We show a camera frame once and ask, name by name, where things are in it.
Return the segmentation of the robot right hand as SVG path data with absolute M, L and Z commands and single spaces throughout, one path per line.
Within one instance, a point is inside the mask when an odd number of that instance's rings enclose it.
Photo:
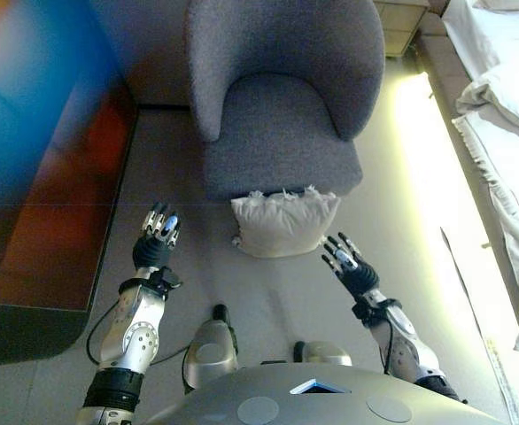
M 322 254 L 322 260 L 329 266 L 336 278 L 354 297 L 375 290 L 379 286 L 379 276 L 375 269 L 361 256 L 360 250 L 344 233 L 326 236 L 323 248 L 328 254 Z

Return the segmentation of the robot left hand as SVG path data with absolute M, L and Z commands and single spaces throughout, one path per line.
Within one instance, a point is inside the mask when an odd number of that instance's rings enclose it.
M 168 265 L 170 252 L 176 246 L 180 220 L 175 212 L 167 213 L 167 204 L 157 202 L 146 214 L 132 258 L 136 270 Z

